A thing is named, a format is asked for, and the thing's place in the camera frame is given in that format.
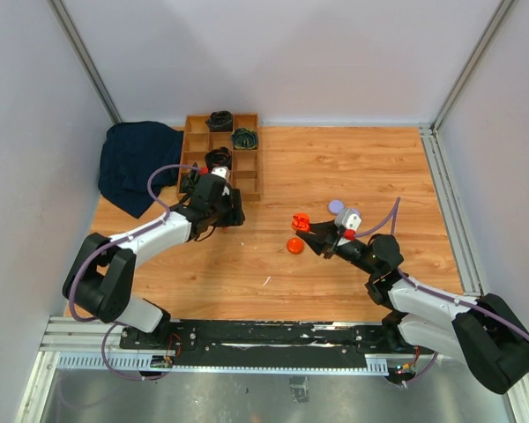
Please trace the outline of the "orange charging case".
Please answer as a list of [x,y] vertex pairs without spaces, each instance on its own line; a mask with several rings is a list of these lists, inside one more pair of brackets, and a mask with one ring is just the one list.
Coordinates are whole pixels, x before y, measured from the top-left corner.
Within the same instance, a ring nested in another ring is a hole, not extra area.
[[303,252],[305,246],[300,238],[291,238],[287,241],[287,251],[293,255],[299,255]]
[[310,232],[310,219],[309,215],[303,212],[298,212],[293,215],[291,227],[295,232]]

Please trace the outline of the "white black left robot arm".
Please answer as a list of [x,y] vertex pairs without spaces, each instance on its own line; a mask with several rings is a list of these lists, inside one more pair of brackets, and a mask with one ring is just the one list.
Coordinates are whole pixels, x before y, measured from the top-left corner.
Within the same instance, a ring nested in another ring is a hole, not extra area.
[[202,174],[186,204],[167,208],[157,219],[110,237],[88,235],[63,284],[73,318],[75,307],[104,323],[120,323],[140,331],[150,347],[159,349],[171,338],[162,308],[131,294],[136,269],[160,253],[218,227],[240,226],[245,217],[240,190],[229,183],[227,167]]

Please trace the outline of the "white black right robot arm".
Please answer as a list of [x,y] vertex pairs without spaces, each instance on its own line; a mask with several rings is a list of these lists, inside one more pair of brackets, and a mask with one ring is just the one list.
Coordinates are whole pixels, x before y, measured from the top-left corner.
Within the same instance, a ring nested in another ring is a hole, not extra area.
[[427,348],[468,367],[485,388],[504,394],[529,374],[529,332],[508,304],[488,293],[454,295],[423,284],[400,269],[404,261],[391,234],[368,242],[335,221],[296,231],[317,255],[337,256],[368,274],[369,297],[391,312],[383,323],[384,346],[394,353]]

